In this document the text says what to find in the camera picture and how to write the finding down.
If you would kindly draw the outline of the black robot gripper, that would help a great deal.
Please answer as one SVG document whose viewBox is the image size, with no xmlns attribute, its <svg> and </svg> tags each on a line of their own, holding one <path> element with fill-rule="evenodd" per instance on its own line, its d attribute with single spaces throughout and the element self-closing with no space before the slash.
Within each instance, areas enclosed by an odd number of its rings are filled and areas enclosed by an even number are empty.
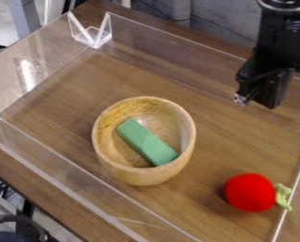
<svg viewBox="0 0 300 242">
<path fill-rule="evenodd" d="M 238 74 L 235 102 L 246 106 L 254 99 L 275 109 L 284 101 L 294 71 L 300 72 L 300 6 L 262 9 L 259 38 Z"/>
</svg>

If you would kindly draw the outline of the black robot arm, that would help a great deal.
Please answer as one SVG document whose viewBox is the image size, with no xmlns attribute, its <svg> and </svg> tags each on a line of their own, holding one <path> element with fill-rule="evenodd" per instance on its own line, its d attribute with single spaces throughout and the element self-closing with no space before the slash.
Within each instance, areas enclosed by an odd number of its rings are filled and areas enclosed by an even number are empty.
<svg viewBox="0 0 300 242">
<path fill-rule="evenodd" d="M 300 0 L 258 0 L 262 22 L 256 46 L 238 72 L 235 101 L 275 109 L 283 103 L 292 75 L 300 72 Z"/>
</svg>

